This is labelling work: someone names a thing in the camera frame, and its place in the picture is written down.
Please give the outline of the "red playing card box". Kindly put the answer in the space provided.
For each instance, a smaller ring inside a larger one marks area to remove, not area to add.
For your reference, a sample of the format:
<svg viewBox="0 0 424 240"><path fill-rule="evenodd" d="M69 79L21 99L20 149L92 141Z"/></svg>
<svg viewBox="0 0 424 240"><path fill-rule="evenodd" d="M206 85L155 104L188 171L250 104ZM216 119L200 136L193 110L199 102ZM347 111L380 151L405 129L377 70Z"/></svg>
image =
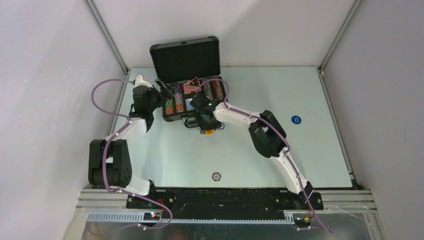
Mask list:
<svg viewBox="0 0 424 240"><path fill-rule="evenodd" d="M194 94L194 93L202 91L202 88L200 87L199 84L192 84L192 83L183 83L182 89L185 95Z"/></svg>

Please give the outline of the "triangular dealer button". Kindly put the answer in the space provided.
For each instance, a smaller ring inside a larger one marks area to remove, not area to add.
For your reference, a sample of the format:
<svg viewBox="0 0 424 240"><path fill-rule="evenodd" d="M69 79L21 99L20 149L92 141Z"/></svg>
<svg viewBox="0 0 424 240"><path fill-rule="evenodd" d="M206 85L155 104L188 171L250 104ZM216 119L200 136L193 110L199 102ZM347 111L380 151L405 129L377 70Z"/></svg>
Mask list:
<svg viewBox="0 0 424 240"><path fill-rule="evenodd" d="M186 84L190 87L198 88L201 85L201 81L199 80L198 77L194 77L193 79L189 80Z"/></svg>

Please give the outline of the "black poker set case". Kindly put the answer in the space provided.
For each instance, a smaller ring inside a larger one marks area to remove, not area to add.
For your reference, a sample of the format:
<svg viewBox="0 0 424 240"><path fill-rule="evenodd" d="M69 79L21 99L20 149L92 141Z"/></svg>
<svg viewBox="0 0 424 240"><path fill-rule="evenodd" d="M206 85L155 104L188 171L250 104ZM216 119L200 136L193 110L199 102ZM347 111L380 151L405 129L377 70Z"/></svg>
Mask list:
<svg viewBox="0 0 424 240"><path fill-rule="evenodd" d="M182 120L188 129L198 126L194 109L187 111L185 99L196 93L204 94L210 100L226 96L221 82L220 42L216 36L154 44L149 53L157 79L175 87L172 99L166 99L162 117L166 122ZM184 94L183 84L198 77L202 91Z"/></svg>

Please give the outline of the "orange round button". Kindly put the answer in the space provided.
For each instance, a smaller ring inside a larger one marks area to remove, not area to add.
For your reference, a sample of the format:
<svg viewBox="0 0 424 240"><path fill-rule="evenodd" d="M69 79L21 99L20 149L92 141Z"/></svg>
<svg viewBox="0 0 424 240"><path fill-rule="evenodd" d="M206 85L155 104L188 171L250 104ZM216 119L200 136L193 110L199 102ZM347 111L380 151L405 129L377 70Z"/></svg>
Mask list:
<svg viewBox="0 0 424 240"><path fill-rule="evenodd" d="M205 132L204 132L204 134L206 135L206 136L211 136L211 135L213 135L214 134L214 130L206 130Z"/></svg>

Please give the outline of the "blue round button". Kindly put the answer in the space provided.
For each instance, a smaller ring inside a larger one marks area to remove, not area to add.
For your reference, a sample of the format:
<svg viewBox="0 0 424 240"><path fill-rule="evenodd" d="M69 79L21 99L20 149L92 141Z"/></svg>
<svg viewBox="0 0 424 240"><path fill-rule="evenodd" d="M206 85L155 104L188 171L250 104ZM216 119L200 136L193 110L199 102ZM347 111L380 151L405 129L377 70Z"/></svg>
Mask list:
<svg viewBox="0 0 424 240"><path fill-rule="evenodd" d="M291 117L291 121L292 121L293 124L299 125L302 122L302 118L298 115L294 115L294 116Z"/></svg>

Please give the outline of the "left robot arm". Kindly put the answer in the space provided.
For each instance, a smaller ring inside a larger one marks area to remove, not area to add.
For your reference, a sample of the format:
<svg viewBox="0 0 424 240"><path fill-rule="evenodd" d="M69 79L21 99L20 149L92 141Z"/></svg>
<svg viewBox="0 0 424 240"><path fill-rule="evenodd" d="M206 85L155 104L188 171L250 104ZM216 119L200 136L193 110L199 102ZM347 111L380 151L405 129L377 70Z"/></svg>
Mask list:
<svg viewBox="0 0 424 240"><path fill-rule="evenodd" d="M133 173L130 148L145 135L154 122L154 111L166 103L166 95L138 75L133 84L133 104L126 122L115 133L89 144L88 182L109 192L139 196L145 208L153 208L158 194L150 190L153 182Z"/></svg>

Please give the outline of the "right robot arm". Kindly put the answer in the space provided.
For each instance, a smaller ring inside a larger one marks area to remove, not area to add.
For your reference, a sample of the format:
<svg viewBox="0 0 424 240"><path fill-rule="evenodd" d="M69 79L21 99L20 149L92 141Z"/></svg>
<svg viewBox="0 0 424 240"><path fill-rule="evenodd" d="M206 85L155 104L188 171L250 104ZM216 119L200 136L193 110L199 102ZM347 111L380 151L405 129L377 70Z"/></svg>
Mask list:
<svg viewBox="0 0 424 240"><path fill-rule="evenodd" d="M270 159L282 175L287 190L292 193L291 204L297 209L304 209L310 204L314 188L293 160L287 134L272 112L247 111L225 99L210 100L200 93L195 95L190 105L203 133L213 132L224 124L248 130L255 150Z"/></svg>

